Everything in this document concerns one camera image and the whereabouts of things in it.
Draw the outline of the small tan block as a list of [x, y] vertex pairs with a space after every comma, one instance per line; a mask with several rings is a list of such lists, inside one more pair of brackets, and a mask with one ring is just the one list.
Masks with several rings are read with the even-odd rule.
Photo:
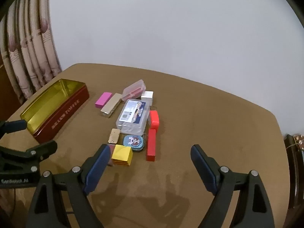
[[110, 135], [109, 135], [108, 143], [117, 144], [119, 137], [120, 137], [120, 132], [121, 132], [120, 129], [112, 128]]

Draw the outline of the gold ribbed rectangular box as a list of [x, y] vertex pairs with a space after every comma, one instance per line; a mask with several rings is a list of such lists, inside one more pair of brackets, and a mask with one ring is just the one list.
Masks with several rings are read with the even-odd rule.
[[122, 94], [115, 93], [101, 109], [102, 116], [110, 117], [122, 101]]

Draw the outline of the yellow striped cube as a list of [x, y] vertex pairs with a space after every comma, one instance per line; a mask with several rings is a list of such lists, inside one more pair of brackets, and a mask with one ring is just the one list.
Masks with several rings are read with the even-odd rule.
[[112, 153], [112, 161], [115, 165], [130, 166], [132, 161], [133, 151], [131, 147], [123, 145], [115, 145]]

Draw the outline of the pink rectangular block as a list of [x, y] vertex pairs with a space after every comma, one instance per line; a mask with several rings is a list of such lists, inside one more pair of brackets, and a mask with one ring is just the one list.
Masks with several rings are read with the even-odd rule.
[[95, 107], [102, 109], [104, 105], [110, 100], [111, 97], [112, 97], [111, 92], [103, 92], [102, 95], [95, 102]]

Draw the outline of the blue cartoon tin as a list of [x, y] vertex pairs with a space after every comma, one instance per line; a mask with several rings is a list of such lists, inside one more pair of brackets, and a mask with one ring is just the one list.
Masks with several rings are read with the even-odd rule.
[[126, 135], [123, 139], [123, 145], [131, 147], [133, 151], [141, 151], [144, 148], [144, 139], [139, 135]]

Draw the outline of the clear plastic labelled box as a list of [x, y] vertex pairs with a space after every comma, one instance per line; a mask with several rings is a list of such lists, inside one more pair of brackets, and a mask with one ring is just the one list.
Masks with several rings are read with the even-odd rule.
[[128, 99], [118, 116], [116, 127], [122, 134], [139, 135], [144, 134], [150, 106], [147, 102], [139, 99]]

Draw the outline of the red rectangular block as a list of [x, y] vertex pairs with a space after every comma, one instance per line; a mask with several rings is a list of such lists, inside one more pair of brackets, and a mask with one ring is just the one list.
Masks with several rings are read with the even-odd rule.
[[147, 137], [146, 160], [154, 162], [156, 158], [156, 130], [149, 129]]

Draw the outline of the small clear case red contents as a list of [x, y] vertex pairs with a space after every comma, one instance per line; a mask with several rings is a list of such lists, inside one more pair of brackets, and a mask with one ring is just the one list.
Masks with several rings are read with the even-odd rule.
[[146, 85], [142, 79], [131, 84], [123, 90], [121, 100], [137, 99], [146, 91]]

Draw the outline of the red rounded plastic case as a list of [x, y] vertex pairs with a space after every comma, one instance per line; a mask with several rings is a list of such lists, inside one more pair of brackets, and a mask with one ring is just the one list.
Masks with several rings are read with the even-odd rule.
[[158, 131], [160, 125], [159, 115], [156, 110], [149, 111], [149, 128]]

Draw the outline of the white cube block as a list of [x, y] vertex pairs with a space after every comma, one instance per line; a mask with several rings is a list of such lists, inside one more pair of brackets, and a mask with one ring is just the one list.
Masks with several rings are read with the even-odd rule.
[[153, 91], [144, 91], [141, 95], [141, 100], [143, 102], [146, 102], [149, 106], [152, 106], [153, 104], [153, 96], [154, 92]]

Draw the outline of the red gold toffee tin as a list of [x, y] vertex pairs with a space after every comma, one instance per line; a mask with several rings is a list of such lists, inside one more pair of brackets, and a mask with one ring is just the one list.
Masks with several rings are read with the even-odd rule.
[[44, 90], [20, 114], [38, 143], [53, 139], [63, 125], [88, 100], [87, 85], [60, 79]]

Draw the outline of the dark wooden chair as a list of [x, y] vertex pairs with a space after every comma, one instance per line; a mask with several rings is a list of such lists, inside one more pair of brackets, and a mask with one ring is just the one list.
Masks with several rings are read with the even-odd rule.
[[290, 195], [284, 227], [303, 227], [303, 135], [284, 139], [290, 173]]

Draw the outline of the beige patterned curtain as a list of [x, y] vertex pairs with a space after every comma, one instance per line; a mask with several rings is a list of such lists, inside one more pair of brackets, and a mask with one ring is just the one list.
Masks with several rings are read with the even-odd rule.
[[1, 64], [21, 104], [61, 73], [49, 0], [1, 0]]

